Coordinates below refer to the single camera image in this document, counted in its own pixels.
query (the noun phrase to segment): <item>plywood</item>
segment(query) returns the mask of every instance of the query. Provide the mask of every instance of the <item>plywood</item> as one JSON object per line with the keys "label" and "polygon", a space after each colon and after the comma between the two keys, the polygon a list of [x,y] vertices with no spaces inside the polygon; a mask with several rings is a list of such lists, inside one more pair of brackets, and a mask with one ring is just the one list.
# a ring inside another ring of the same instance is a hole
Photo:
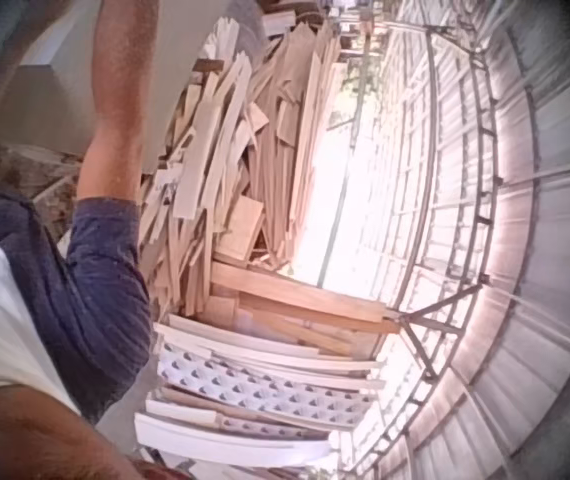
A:
{"label": "plywood", "polygon": [[285,277],[250,272],[219,262],[213,264],[212,282],[270,300],[366,322],[381,322],[385,313],[385,305],[380,302],[349,297],[291,282]]}
{"label": "plywood", "polygon": [[294,171],[294,185],[292,187],[292,203],[290,208],[290,220],[296,218],[299,195],[302,190],[304,172],[307,170],[309,142],[312,135],[312,120],[314,118],[314,108],[316,105],[316,95],[318,93],[318,82],[320,79],[321,62],[317,55],[312,55],[312,65],[305,92],[305,103],[303,104],[303,115],[301,116],[300,135],[298,138],[298,149],[296,151],[296,169]]}
{"label": "plywood", "polygon": [[262,218],[263,204],[241,195],[232,209],[227,231],[216,244],[215,258],[222,256],[245,265],[256,243]]}
{"label": "plywood", "polygon": [[243,308],[255,308],[266,310],[286,317],[298,318],[312,323],[321,323],[331,325],[336,328],[344,328],[346,330],[355,330],[357,332],[393,334],[398,333],[400,327],[398,324],[384,320],[380,323],[363,322],[343,315],[335,315],[326,312],[318,312],[308,308],[301,308],[295,305],[270,300],[268,298],[259,297],[247,293],[240,293],[240,305]]}
{"label": "plywood", "polygon": [[352,345],[338,338],[330,337],[309,328],[305,328],[296,323],[290,322],[287,317],[264,310],[247,309],[255,321],[267,325],[272,330],[292,336],[311,345],[316,345],[324,350],[349,356],[352,352]]}

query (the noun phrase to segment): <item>person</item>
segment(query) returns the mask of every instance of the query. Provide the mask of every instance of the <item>person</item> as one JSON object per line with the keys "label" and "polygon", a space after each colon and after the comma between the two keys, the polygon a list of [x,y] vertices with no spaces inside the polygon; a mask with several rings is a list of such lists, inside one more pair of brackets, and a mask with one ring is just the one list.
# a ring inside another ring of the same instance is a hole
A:
{"label": "person", "polygon": [[[31,0],[6,43],[11,55],[1,54],[0,90],[69,3]],[[142,478],[92,425],[132,385],[150,349],[135,199],[158,8],[158,0],[102,0],[96,129],[67,258],[28,201],[0,193],[0,479]]]}

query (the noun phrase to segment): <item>metal beam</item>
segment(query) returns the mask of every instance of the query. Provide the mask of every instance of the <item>metal beam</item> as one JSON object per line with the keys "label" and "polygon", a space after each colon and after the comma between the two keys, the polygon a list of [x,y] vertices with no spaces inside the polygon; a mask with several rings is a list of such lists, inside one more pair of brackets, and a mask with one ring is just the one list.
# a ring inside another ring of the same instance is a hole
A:
{"label": "metal beam", "polygon": [[[476,285],[472,285],[471,287],[468,287],[465,290],[461,290],[460,292],[455,293],[451,297],[444,298],[440,302],[433,303],[432,305],[429,305],[425,308],[421,308],[420,310],[416,310],[411,313],[404,313],[400,318],[402,320],[413,321],[416,318],[424,317],[425,315],[434,313],[443,307],[451,305],[452,303],[458,302],[459,300],[465,298],[468,295],[473,295],[474,293],[478,292],[481,288],[483,288],[483,285],[477,283]],[[394,312],[391,312],[390,315],[395,315],[396,317],[398,316],[398,314]]]}
{"label": "metal beam", "polygon": [[423,348],[423,344],[418,339],[418,337],[414,333],[414,330],[412,330],[412,327],[407,322],[401,320],[400,323],[401,323],[403,329],[405,330],[405,333],[409,337],[410,342],[412,342],[412,345],[416,349],[416,353],[418,354],[421,361],[423,362],[423,365],[425,366],[426,373],[428,374],[428,376],[432,380],[435,380],[436,378],[438,378],[438,375],[436,375],[436,371],[434,370],[434,367],[432,366],[432,361],[430,360],[429,356],[427,355],[427,352]]}
{"label": "metal beam", "polygon": [[405,320],[411,324],[420,325],[421,327],[429,328],[430,330],[438,330],[443,333],[453,333],[454,335],[462,335],[464,333],[462,328],[455,327],[454,325],[448,325],[437,320],[432,320],[431,318],[412,317],[405,318]]}

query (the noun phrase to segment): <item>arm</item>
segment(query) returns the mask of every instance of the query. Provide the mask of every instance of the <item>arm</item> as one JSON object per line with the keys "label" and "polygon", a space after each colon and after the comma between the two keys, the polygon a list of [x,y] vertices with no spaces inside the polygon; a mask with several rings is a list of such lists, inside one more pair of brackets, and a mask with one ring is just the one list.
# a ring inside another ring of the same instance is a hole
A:
{"label": "arm", "polygon": [[78,200],[136,199],[157,20],[158,0],[103,0],[92,60],[97,125]]}

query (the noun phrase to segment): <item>lumber pile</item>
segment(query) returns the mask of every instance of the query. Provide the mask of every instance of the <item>lumber pile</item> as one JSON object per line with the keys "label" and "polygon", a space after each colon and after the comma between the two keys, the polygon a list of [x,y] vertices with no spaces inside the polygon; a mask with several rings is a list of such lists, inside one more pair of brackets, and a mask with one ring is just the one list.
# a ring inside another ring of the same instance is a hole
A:
{"label": "lumber pile", "polygon": [[[198,460],[300,465],[328,453],[329,432],[353,430],[384,386],[352,332],[398,326],[382,303],[275,272],[296,251],[345,73],[338,40],[327,24],[299,24],[252,71],[237,35],[221,20],[207,40],[143,182],[140,269],[160,307],[163,385],[136,432],[141,445]],[[285,340],[240,333],[243,322]]]}
{"label": "lumber pile", "polygon": [[250,196],[265,206],[266,262],[293,257],[313,183],[312,159],[345,76],[339,41],[327,23],[299,24],[258,68],[249,99],[269,119],[249,148]]}
{"label": "lumber pile", "polygon": [[292,259],[344,75],[327,24],[272,41],[256,71],[235,53],[238,33],[217,23],[142,184],[140,269],[161,314],[207,309],[213,260],[275,270]]}

